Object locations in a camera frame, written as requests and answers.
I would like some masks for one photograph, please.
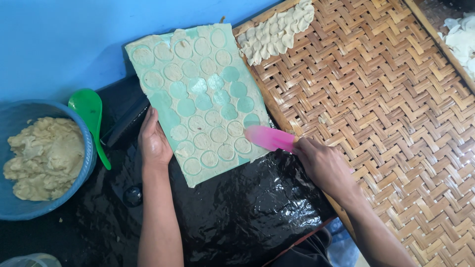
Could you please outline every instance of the plastic container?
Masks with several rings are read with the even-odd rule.
[[[0,267],[61,267],[61,263],[53,255],[35,253],[7,259],[0,263]]]
[[[27,220],[48,213],[66,202],[77,189],[91,175],[95,162],[96,150],[91,134],[84,121],[69,107],[49,100],[24,100],[0,107],[0,167],[14,157],[10,151],[7,140],[10,136],[17,135],[22,129],[31,125],[38,118],[70,118],[74,120],[84,138],[84,162],[71,188],[60,198],[50,201],[21,200],[13,194],[14,181],[5,179],[3,171],[0,172],[0,219],[2,220]]]

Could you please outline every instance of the blue bowl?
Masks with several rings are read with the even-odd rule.
[[[35,122],[47,116],[70,118],[77,123],[84,137],[83,167],[71,188],[60,198],[50,201],[21,200],[13,194],[15,182],[5,179],[3,175],[3,165],[14,157],[7,140],[31,125],[27,124],[27,120]],[[0,219],[27,220],[48,213],[66,202],[91,175],[97,158],[94,142],[84,121],[69,107],[49,100],[14,102],[0,107],[0,125]]]

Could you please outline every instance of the hand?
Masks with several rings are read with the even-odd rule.
[[[294,144],[292,153],[298,156],[314,184],[340,205],[351,203],[355,197],[361,196],[361,188],[351,176],[353,169],[348,167],[336,147],[301,138]]]
[[[170,144],[158,123],[158,112],[152,106],[143,120],[139,133],[139,147],[142,153],[142,166],[164,167],[173,156]]]

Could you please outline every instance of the wet plastic surface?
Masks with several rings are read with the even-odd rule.
[[[102,133],[143,95],[137,77],[98,93],[104,105]],[[141,120],[134,120],[138,127]],[[0,221],[0,262],[44,252],[64,267],[136,266],[142,205],[129,208],[122,200],[142,182],[137,134],[135,128],[120,134],[121,144],[106,151],[112,170],[97,164],[56,210],[29,221]],[[194,189],[175,158],[169,171],[186,266],[261,266],[335,216],[296,157],[281,150]]]

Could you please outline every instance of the blue wall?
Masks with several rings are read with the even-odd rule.
[[[0,103],[66,101],[135,75],[124,45],[149,34],[237,26],[279,0],[0,0]]]

